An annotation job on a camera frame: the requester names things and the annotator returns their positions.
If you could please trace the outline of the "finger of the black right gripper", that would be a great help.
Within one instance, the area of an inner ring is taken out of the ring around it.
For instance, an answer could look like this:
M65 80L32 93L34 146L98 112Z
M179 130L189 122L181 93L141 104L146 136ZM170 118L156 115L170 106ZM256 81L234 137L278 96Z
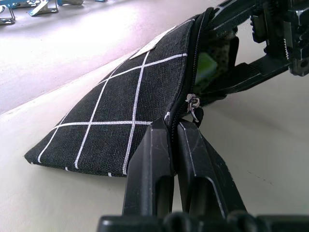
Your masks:
M246 21L252 12L251 0L225 0L214 8L211 31L220 37Z
M288 70L285 58L269 55L250 63L241 63L214 79L207 87L207 94L232 94L248 90Z

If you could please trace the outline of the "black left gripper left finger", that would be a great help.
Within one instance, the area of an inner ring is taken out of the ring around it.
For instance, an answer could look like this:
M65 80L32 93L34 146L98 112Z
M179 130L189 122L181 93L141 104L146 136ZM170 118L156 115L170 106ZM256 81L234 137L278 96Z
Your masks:
M169 131L158 119L148 126L128 164L122 214L165 217L172 210L173 192Z

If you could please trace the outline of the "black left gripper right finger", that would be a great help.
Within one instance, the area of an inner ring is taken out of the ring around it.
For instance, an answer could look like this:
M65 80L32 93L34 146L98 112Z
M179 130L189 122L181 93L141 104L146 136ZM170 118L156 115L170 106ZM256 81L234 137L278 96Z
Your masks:
M197 126L182 120L178 132L178 180L183 211L192 216L228 216L246 207L232 175Z

